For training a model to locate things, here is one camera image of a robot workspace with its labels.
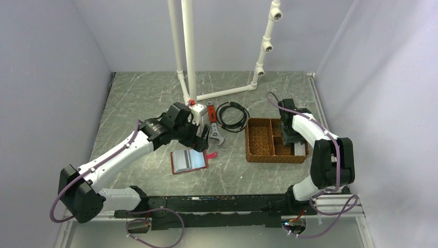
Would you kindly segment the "red card holder wallet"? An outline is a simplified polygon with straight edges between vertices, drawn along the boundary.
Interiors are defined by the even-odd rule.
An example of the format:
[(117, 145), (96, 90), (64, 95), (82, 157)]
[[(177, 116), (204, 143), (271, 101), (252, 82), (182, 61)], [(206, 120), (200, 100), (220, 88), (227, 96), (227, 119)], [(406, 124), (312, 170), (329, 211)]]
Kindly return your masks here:
[(197, 152), (194, 149), (176, 150), (170, 153), (172, 173), (175, 175), (208, 168), (209, 160), (217, 156), (217, 151), (207, 153)]

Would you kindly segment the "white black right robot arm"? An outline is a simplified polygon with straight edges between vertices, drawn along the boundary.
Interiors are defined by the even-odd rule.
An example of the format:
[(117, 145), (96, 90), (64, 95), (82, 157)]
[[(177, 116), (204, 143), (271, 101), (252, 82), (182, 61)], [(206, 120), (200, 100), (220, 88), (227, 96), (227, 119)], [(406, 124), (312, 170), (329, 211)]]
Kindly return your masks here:
[(353, 143), (328, 131), (308, 109), (295, 107), (292, 99), (279, 101), (278, 107), (284, 145), (308, 143), (312, 148), (310, 175), (289, 187), (290, 197), (284, 202), (287, 212), (298, 214), (304, 209), (304, 201), (354, 182)]

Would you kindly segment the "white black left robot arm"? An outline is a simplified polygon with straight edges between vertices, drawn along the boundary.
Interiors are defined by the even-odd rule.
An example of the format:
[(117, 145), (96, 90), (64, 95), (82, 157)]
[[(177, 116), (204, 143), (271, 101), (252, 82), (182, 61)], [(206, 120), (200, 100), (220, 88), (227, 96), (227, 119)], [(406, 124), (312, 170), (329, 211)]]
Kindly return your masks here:
[(63, 168), (55, 201), (61, 201), (79, 223), (106, 211), (145, 215), (150, 205), (143, 190), (137, 186), (107, 189), (105, 185), (125, 167), (172, 140), (198, 152), (207, 150), (210, 127), (205, 125), (201, 135), (197, 135), (198, 128), (188, 121), (169, 128), (154, 118), (138, 121), (134, 131), (105, 154), (78, 168), (72, 165)]

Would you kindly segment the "white cards stack in basket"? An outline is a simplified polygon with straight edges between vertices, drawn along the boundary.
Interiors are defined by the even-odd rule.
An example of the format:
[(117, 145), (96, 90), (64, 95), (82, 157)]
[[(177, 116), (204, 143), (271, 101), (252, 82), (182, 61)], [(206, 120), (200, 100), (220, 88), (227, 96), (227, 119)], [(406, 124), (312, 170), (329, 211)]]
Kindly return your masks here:
[(307, 156), (306, 144), (295, 143), (294, 144), (294, 155), (295, 156)]

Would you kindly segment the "brown woven divided basket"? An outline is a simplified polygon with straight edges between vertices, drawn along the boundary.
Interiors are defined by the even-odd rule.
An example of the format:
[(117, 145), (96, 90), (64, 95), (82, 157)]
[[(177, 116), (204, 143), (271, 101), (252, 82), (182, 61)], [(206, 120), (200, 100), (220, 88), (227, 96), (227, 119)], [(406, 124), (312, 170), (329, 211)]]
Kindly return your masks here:
[(280, 119), (250, 118), (245, 127), (245, 152), (247, 162), (301, 164), (309, 157), (295, 156), (294, 145), (284, 145), (279, 127)]

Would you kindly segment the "red handled adjustable wrench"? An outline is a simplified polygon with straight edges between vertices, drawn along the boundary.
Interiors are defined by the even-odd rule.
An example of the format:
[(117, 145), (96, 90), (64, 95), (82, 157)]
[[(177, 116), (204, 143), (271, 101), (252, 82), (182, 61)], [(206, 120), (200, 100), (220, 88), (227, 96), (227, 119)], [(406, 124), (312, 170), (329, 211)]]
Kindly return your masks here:
[(218, 145), (220, 146), (224, 142), (224, 137), (220, 134), (220, 132), (218, 130), (216, 110), (215, 110), (215, 107), (211, 101), (207, 102), (207, 111), (208, 111), (208, 116), (209, 116), (210, 126), (211, 126), (210, 138), (217, 140)]

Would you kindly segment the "white PVC pipe frame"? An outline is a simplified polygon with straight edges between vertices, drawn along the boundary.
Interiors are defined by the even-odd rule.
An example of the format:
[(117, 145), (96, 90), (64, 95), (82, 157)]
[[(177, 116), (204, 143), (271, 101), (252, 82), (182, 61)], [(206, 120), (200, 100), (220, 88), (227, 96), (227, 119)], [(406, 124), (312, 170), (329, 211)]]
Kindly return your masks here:
[(274, 24), (283, 18), (283, 13), (280, 9), (280, 6), (280, 0), (273, 0), (270, 3), (268, 22), (262, 37), (260, 54), (253, 70), (253, 79), (251, 82), (242, 87), (222, 90), (205, 95), (198, 95), (195, 70), (193, 2), (181, 1), (183, 26), (182, 32), (184, 37), (184, 45), (182, 45), (179, 37), (178, 14), (175, 1), (167, 1), (177, 67), (176, 74), (181, 86), (182, 96), (185, 103), (189, 104), (190, 107), (193, 107), (198, 100), (208, 100), (257, 89), (259, 78), (265, 75), (265, 70), (263, 68), (265, 56), (273, 50), (271, 38)]

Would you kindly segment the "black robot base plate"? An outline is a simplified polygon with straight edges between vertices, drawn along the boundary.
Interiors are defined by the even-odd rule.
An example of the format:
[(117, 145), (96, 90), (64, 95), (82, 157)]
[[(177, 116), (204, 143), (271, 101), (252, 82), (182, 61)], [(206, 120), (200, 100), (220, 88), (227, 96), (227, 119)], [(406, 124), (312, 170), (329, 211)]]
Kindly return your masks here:
[(292, 202), (285, 194), (149, 196), (133, 212), (116, 210), (117, 219), (147, 217), (152, 230), (180, 227), (264, 226), (280, 228), (298, 215), (316, 215), (308, 202)]

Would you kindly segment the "aluminium rail frame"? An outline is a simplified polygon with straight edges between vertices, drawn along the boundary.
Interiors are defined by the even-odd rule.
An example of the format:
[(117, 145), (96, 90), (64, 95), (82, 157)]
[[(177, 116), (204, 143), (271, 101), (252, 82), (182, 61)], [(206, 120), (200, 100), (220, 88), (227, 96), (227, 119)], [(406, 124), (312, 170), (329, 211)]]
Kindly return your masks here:
[[(336, 194), (342, 186), (355, 179), (353, 143), (347, 137), (338, 137), (316, 121), (305, 108), (293, 108), (291, 99), (278, 100), (273, 92), (267, 100), (281, 114), (283, 133), (297, 141), (306, 141), (313, 150), (310, 175), (291, 185), (283, 198), (279, 195), (229, 195), (178, 197), (171, 212), (178, 218), (183, 213), (195, 212), (268, 212), (273, 215), (304, 210), (309, 205), (314, 214), (324, 215), (317, 208), (317, 199)], [(136, 186), (125, 189), (106, 189), (105, 183), (126, 166), (155, 152), (171, 141), (178, 141), (191, 151), (204, 153), (212, 126), (200, 128), (201, 110), (189, 101), (173, 103), (159, 117), (138, 120), (133, 132), (104, 155), (75, 168), (66, 166), (60, 172), (56, 201), (62, 202), (70, 216), (86, 223), (99, 213), (115, 211), (125, 218), (135, 216), (137, 221), (146, 214), (159, 210), (157, 204)]]

